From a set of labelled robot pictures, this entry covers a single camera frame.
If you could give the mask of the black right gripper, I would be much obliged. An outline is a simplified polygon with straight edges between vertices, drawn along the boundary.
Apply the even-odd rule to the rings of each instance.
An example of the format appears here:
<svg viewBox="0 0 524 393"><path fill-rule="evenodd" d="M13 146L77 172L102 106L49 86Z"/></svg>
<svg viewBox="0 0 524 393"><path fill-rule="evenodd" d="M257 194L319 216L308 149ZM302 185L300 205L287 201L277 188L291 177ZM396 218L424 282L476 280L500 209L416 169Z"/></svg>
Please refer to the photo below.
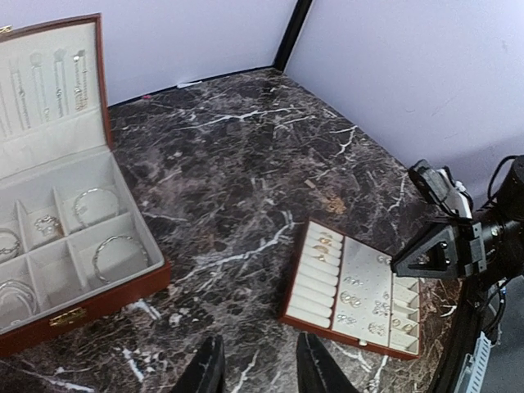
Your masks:
<svg viewBox="0 0 524 393"><path fill-rule="evenodd" d="M471 220L429 222L391 260L398 277L451 280L486 269L482 226Z"/></svg>

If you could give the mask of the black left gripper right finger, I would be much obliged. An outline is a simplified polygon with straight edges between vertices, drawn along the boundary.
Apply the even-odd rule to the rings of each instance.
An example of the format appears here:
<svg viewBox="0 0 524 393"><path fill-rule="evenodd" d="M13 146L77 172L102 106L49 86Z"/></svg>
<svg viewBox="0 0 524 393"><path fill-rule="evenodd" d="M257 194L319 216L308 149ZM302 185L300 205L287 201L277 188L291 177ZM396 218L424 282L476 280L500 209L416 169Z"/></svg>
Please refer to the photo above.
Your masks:
<svg viewBox="0 0 524 393"><path fill-rule="evenodd" d="M308 332L299 334L296 362L300 393L356 392L356 388L315 334Z"/></svg>

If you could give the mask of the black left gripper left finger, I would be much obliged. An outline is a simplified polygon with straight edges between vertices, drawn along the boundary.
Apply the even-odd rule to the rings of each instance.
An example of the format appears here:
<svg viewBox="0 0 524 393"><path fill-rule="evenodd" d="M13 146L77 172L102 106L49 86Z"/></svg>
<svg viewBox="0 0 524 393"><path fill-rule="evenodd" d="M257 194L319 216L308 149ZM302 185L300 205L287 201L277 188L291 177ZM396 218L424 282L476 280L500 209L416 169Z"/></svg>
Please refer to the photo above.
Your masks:
<svg viewBox="0 0 524 393"><path fill-rule="evenodd" d="M176 393L217 393L225 387L224 340L207 337L174 386Z"/></svg>

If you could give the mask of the brown jewelry display tray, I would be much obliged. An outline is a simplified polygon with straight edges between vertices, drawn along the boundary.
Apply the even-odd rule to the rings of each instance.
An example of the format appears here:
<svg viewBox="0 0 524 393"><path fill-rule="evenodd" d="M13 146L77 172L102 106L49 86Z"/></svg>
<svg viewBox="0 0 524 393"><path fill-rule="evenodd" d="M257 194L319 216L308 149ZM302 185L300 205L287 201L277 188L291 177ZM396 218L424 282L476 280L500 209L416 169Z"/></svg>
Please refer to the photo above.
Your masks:
<svg viewBox="0 0 524 393"><path fill-rule="evenodd" d="M419 357L420 281L397 277L388 254L310 219L291 261L280 322L380 355Z"/></svg>

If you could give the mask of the red wooden jewelry box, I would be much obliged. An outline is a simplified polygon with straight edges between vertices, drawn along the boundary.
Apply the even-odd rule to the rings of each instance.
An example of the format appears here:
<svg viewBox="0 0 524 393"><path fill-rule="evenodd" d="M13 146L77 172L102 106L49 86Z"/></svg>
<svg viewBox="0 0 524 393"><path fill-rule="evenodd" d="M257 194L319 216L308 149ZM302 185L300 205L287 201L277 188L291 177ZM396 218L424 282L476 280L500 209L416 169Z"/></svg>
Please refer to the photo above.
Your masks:
<svg viewBox="0 0 524 393"><path fill-rule="evenodd" d="M120 212L82 228L91 188ZM141 242L148 266L104 284L92 258L108 237ZM77 16L1 35L1 354L13 355L166 288L170 265L114 153L102 18Z"/></svg>

